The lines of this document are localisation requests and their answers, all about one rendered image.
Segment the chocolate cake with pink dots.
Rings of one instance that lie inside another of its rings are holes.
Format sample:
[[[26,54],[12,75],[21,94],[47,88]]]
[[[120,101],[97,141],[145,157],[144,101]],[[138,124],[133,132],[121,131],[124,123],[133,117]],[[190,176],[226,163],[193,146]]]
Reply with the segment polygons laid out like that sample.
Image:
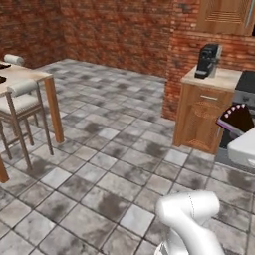
[[[252,117],[245,104],[232,105],[222,113],[216,123],[237,135],[242,135],[254,128]]]

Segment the wooden drawer front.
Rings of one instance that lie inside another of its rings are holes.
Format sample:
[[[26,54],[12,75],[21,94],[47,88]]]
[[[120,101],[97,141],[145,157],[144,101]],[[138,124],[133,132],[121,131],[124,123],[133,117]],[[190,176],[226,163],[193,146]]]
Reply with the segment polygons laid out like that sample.
[[[211,101],[201,98],[200,95],[218,98],[218,101]],[[224,90],[206,89],[205,87],[194,87],[192,89],[192,99],[195,102],[212,103],[218,106],[228,105],[232,100],[233,94]]]

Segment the wooden cabinet door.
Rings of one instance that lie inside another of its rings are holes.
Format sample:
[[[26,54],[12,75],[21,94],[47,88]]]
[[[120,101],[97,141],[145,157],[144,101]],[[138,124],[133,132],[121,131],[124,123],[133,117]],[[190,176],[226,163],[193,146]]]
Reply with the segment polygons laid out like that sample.
[[[197,102],[187,113],[183,128],[184,145],[214,153],[218,144],[218,125],[216,119],[221,107],[211,103]]]

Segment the wooden base cabinet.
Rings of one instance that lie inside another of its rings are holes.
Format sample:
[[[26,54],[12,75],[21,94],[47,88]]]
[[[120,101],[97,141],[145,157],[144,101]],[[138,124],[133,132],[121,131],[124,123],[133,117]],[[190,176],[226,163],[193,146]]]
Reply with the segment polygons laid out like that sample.
[[[193,67],[181,78],[181,92],[172,144],[215,154],[223,129],[216,119],[232,105],[241,71],[217,68],[214,76],[194,77]]]

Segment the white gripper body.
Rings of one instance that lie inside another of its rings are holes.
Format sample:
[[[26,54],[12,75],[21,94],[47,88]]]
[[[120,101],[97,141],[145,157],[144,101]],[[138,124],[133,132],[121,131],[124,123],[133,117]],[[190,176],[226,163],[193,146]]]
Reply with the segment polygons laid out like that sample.
[[[255,168],[255,127],[232,140],[227,151],[234,163]]]

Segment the grey oven with hob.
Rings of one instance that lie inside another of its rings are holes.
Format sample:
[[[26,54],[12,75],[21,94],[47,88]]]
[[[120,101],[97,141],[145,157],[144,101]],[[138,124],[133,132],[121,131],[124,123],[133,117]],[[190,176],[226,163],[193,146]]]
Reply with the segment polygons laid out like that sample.
[[[255,127],[255,72],[253,71],[242,72],[240,79],[235,87],[234,96],[232,100],[232,105],[237,104],[245,104],[247,106]],[[231,161],[228,157],[227,145],[232,140],[236,139],[239,136],[241,135],[237,135],[235,133],[230,132],[227,129],[224,129],[220,145],[216,152],[215,161],[226,164],[228,166],[241,168],[249,172],[255,172],[255,168],[236,164],[233,161]]]

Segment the wooden dining table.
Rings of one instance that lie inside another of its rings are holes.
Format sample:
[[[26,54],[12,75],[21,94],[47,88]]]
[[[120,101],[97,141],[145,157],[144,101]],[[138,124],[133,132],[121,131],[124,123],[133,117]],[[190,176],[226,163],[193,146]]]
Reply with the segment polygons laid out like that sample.
[[[0,76],[7,79],[6,82],[0,84],[0,97],[2,97],[7,91],[7,87],[13,84],[18,84],[27,80],[34,80],[38,83],[38,85],[40,82],[43,82],[47,93],[56,142],[62,143],[64,141],[64,133],[53,75],[14,64],[11,65],[12,66],[10,68],[0,70]],[[3,128],[8,140],[15,137],[10,124],[4,123]]]

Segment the black coffee machine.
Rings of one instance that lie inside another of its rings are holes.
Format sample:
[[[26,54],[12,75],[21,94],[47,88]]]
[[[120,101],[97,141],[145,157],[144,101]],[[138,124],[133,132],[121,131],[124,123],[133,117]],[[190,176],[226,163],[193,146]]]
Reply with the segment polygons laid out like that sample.
[[[212,76],[215,73],[216,66],[219,62],[221,51],[222,46],[219,44],[205,44],[200,49],[194,77],[205,79]]]

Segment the wooden wall cabinet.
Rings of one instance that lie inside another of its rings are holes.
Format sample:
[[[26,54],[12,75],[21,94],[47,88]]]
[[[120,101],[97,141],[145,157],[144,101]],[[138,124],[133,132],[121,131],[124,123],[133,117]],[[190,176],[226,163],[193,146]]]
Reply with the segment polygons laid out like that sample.
[[[196,30],[251,36],[255,26],[255,0],[200,0]]]

